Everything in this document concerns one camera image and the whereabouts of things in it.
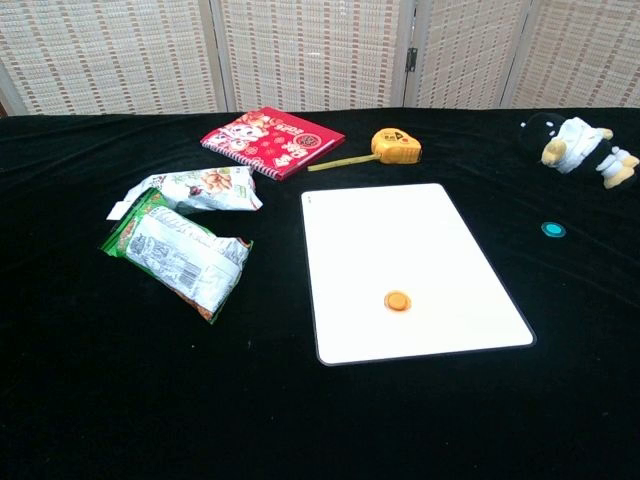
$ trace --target barcode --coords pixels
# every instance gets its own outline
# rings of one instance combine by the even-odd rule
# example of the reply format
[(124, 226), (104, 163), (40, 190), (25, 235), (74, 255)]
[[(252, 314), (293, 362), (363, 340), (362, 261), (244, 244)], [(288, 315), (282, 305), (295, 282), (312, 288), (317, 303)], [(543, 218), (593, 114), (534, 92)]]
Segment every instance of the barcode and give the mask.
[(191, 289), (196, 279), (200, 275), (200, 267), (194, 265), (193, 263), (185, 262), (184, 270), (180, 274), (180, 278), (178, 281), (183, 284), (185, 287)]

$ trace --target plush toy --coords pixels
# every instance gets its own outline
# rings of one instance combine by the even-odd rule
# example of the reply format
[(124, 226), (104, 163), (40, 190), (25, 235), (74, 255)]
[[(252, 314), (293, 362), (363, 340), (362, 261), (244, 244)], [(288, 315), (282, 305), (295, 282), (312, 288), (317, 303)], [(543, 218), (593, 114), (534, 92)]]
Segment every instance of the plush toy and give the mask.
[(636, 178), (638, 159), (611, 145), (613, 132), (593, 128), (578, 117), (567, 120), (555, 113), (536, 113), (521, 123), (519, 143), (527, 155), (560, 173), (604, 177), (609, 189)]

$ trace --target yellow tape measure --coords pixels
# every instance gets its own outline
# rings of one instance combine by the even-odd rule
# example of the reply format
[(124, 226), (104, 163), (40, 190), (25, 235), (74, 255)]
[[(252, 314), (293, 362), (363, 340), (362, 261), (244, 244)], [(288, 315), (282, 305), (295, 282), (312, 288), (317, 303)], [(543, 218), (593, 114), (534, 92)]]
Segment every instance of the yellow tape measure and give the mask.
[(422, 155), (422, 146), (415, 138), (397, 128), (383, 128), (371, 139), (371, 155), (343, 158), (333, 162), (320, 163), (308, 167), (310, 172), (327, 168), (343, 167), (354, 163), (380, 160), (382, 163), (418, 163)]

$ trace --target orange button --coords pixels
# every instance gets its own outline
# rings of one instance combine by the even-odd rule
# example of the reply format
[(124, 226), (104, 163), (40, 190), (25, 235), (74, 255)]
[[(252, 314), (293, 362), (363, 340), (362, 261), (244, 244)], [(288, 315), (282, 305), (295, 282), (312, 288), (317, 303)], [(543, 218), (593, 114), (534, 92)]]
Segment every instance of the orange button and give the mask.
[(394, 290), (384, 297), (384, 304), (391, 310), (403, 312), (411, 308), (411, 299), (405, 293)]

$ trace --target green snack bag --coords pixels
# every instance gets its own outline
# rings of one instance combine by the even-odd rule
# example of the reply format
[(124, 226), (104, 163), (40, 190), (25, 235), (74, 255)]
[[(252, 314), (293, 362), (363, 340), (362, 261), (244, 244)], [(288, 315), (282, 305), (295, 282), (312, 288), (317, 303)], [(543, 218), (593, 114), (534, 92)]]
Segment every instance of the green snack bag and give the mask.
[(101, 250), (133, 262), (213, 323), (240, 280), (252, 243), (216, 237), (167, 205), (157, 189), (145, 191)]

